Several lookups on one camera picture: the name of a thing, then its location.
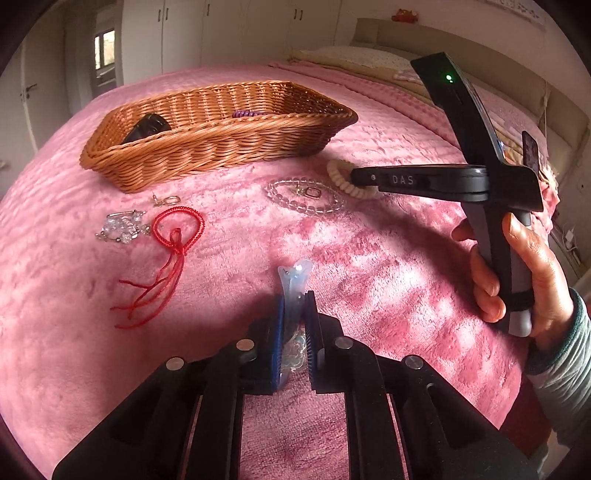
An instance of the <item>wicker basket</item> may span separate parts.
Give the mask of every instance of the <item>wicker basket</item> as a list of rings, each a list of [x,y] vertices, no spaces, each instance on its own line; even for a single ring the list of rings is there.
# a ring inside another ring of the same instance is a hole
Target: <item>wicker basket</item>
[[[239,110],[272,114],[232,118]],[[172,130],[121,145],[152,112],[163,116]],[[312,155],[357,120],[350,108],[291,82],[213,85],[109,112],[86,143],[80,165],[133,193],[214,168]]]

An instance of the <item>clear bead bracelet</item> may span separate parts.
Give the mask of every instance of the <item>clear bead bracelet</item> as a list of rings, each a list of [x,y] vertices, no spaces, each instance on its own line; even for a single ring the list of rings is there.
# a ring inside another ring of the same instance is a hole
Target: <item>clear bead bracelet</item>
[[[290,200],[284,195],[281,195],[277,192],[277,187],[295,187],[293,192],[298,197],[308,197],[311,199],[321,198],[322,192],[326,191],[330,193],[332,200],[330,203],[326,203],[325,205],[321,206],[305,205],[304,203],[298,202],[296,200]],[[305,213],[306,215],[326,215],[328,213],[338,212],[344,207],[343,200],[341,199],[338,192],[319,180],[305,178],[279,180],[270,183],[265,190],[273,202],[282,207],[289,208],[290,210]]]

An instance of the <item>earring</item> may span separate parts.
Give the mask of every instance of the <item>earring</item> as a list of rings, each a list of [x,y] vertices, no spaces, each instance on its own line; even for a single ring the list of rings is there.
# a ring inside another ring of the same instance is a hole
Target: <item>earring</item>
[[[158,200],[158,197],[154,194],[154,192],[152,192],[152,201],[154,202],[155,207],[164,207],[181,203],[181,197],[179,197],[178,195],[172,195],[171,197],[166,197],[165,199]]]

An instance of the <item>door handle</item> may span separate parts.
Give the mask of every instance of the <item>door handle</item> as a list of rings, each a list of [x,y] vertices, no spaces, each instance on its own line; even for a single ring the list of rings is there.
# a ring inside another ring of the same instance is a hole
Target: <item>door handle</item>
[[[36,83],[33,83],[32,85],[29,85],[28,87],[26,87],[25,88],[25,91],[21,93],[21,100],[22,100],[22,97],[23,97],[23,93],[24,93],[24,97],[26,99],[29,99],[31,97],[31,95],[29,95],[29,92],[31,90],[36,89],[36,88],[37,88],[37,84]]]

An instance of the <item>purple beaded bracelet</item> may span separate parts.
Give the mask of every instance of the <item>purple beaded bracelet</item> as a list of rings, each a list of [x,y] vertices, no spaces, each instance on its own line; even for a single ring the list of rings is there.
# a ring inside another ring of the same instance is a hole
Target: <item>purple beaded bracelet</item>
[[[255,112],[253,110],[236,110],[232,114],[232,118],[240,118],[243,116],[258,116],[258,115],[272,115],[272,112]]]

